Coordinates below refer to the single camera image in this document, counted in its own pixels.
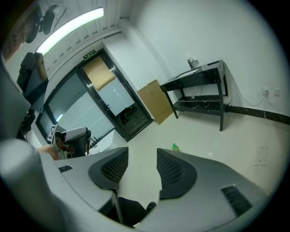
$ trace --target black baseboard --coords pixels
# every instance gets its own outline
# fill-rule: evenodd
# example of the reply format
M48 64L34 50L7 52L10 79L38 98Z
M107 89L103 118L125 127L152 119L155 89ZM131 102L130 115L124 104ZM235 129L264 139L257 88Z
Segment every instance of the black baseboard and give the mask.
M225 111L264 118L264 111L257 110L257 109L244 108L244 107L238 107L238 106L226 106ZM277 114L273 112L268 112L268 111L265 111L265 116L267 119L290 125L289 116L285 116L285 115Z

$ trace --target wall socket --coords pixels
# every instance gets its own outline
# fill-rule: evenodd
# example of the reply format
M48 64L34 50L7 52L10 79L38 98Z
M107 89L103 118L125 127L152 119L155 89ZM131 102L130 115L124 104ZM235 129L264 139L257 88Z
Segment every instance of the wall socket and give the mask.
M280 97L280 89L279 88L274 89L274 96Z
M263 95L267 95L269 93L269 88L268 87L264 87L263 88Z

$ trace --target fluorescent light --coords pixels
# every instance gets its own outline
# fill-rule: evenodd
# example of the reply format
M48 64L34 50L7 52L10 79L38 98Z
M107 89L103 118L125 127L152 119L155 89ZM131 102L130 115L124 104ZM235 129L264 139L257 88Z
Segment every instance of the fluorescent light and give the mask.
M62 118L63 114L61 114L60 116L58 116L56 122L58 122L61 118Z
M92 10L87 12L77 18L69 21L57 31L55 31L51 36L49 36L42 45L37 49L36 52L42 53L45 55L59 40L65 37L67 34L72 32L73 30L77 29L84 24L91 22L95 19L104 16L104 8L100 7L98 9Z

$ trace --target tiled floor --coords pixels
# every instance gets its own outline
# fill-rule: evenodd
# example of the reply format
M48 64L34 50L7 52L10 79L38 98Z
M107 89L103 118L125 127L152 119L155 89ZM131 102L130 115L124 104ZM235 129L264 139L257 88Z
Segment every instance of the tiled floor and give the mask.
M218 116L178 114L179 119L171 114L161 125L151 123L128 143L129 166L119 196L139 201L143 207L158 202L161 180L156 149L171 149L173 143L181 152L227 164L267 194L275 190L288 162L290 126L267 120L268 127L263 118L226 113L220 132Z

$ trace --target black door frame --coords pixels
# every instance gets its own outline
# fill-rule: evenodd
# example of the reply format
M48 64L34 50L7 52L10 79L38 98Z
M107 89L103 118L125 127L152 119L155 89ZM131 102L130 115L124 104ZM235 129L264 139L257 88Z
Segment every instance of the black door frame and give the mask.
M94 86L92 85L91 80L88 78L88 76L86 75L86 73L83 70L83 67L88 64L89 62L91 62L93 59L97 58L97 57L101 57L102 60L104 61L104 63L107 65L107 67L109 69L112 70L112 72L115 74L115 76L118 78L118 80L121 82L121 84L124 86L124 88L126 89L126 91L129 93L130 97L134 100L134 102L136 102L141 109L144 111L144 113L146 114L148 121L143 123L140 126L140 130L138 130L134 135L130 136L118 123L116 120L114 120L114 118L116 117L111 110L109 110L107 104L102 100L102 98L100 97L100 95L97 93L97 91L95 90ZM135 91L132 89L132 87L130 86L130 84L128 83L128 81L125 79L125 77L123 76L123 74L121 73L121 71L118 69L118 67L114 64L114 62L112 61L112 59L108 56L108 54L105 52L105 50L102 48L100 50L98 50L96 52L96 54L94 54L93 56L91 56L90 58L88 58L87 60L84 60L82 62L80 62L76 67L76 72L80 78L80 80L83 82L83 84L85 85L88 93L90 94L90 96L92 97L92 99L94 100L94 102L99 106L99 108L102 110L102 112L106 115L106 117L111 121L111 123L115 126L116 131L126 140L129 141L131 140L133 137L135 137L144 127L146 127L147 125L149 125L153 120L150 116L150 114L148 113L147 109L143 106L142 102L140 101L139 97L136 95Z
M92 85L90 79L88 78L88 76L86 75L86 73L83 71L82 67L85 66L87 63L89 63L90 61L92 61L93 59L95 59L96 57L101 56L101 58L103 59L104 63L107 65L107 67L109 69L111 69L113 71L113 73L116 75L116 77L119 79L119 81L121 82L121 84L124 86L124 88L127 90L127 92L129 93L129 95L132 97L132 99L134 100L134 102L138 103L138 105L141 107L141 109L145 112L145 114L148 117L149 122L144 123L144 125L141 125L141 129L136 132L133 136L129 136L129 134L126 133L126 131L117 123L116 120L114 120L115 115L111 112L108 111L107 109L109 109L107 107L107 105L104 103L104 101L102 100L102 98L98 95L98 93L96 92L94 86ZM143 106L142 102L140 101L139 97L136 95L135 91L132 89L132 87L130 86L130 84L127 82L127 80L125 79L125 77L123 76L123 74L121 73L121 71L118 69L118 67L114 64L114 62L111 60L111 58L108 56L108 54L105 52L105 50L102 48L99 51L97 51L93 56L91 56L90 58L88 58L87 60L83 60L82 62L80 62L77 66L75 66L67 75L65 75L65 77L57 84L57 86L53 89L53 91L50 93L50 95L48 96L47 100L44 103L43 106L43 111L46 111L48 117L50 118L50 120L53 122L53 124L57 124L48 104L50 103L50 101L52 100L52 98L54 97L54 95L56 94L56 92L61 88L61 86L74 74L76 73L78 78L80 79L80 81L83 83L86 91L89 93L89 95L91 96L91 98L94 100L94 102L97 104L97 106L100 108L100 110L104 113L104 115L110 120L110 122L113 124L114 129L126 140L129 141L131 140L133 137L135 137L144 127L146 127L147 125L149 125L153 120L150 116L150 114L148 113L147 109ZM40 119L41 119L42 114L39 114L37 120L36 120L36 124L37 127L39 128L41 134L44 136L44 129L42 128L41 124L40 124Z

